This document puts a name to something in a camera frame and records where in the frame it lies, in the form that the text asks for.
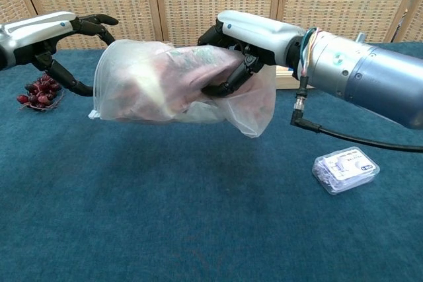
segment clear plastic box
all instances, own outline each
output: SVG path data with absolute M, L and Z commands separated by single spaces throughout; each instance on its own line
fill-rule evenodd
M 336 195 L 371 182 L 380 167 L 360 148 L 350 147 L 316 158 L 312 172 L 329 194 Z

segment plastic bag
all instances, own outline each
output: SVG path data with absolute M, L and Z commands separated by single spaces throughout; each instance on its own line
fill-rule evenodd
M 274 113 L 275 68 L 264 67 L 224 98 L 201 92 L 225 81 L 243 60 L 241 52 L 215 46 L 117 40 L 98 62 L 89 117 L 149 124 L 228 120 L 245 135 L 258 137 Z

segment robotic arm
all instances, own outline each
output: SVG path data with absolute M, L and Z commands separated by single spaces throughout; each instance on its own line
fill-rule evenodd
M 203 92 L 226 96 L 263 64 L 280 65 L 292 68 L 301 84 L 292 124 L 301 122 L 308 84 L 409 129 L 423 129 L 423 60 L 362 41 L 361 34 L 354 41 L 316 28 L 223 11 L 198 44 L 241 50 L 245 61 L 226 82 Z M 306 70 L 305 52 L 310 55 Z
M 74 13 L 60 11 L 0 24 L 0 70 L 32 63 L 75 94 L 92 96 L 93 88 L 77 81 L 52 55 L 56 53 L 57 43 L 73 34 L 97 35 L 110 45 L 114 38 L 102 23 L 116 25 L 118 21 L 107 15 L 79 18 Z

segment item inside bag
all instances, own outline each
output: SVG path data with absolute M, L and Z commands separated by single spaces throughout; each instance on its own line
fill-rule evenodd
M 263 67 L 223 98 L 201 91 L 226 81 L 243 60 L 241 52 L 215 46 L 176 48 L 162 42 L 117 40 L 98 62 L 89 117 L 144 124 L 228 120 L 243 134 L 258 137 L 274 113 L 274 67 Z

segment grape bunch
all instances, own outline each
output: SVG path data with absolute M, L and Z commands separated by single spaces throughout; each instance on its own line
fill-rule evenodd
M 33 83 L 25 85 L 28 94 L 21 94 L 17 96 L 18 102 L 24 107 L 32 108 L 37 111 L 44 111 L 56 107 L 59 104 L 61 97 L 54 102 L 58 95 L 61 86 L 48 74 L 44 73 Z

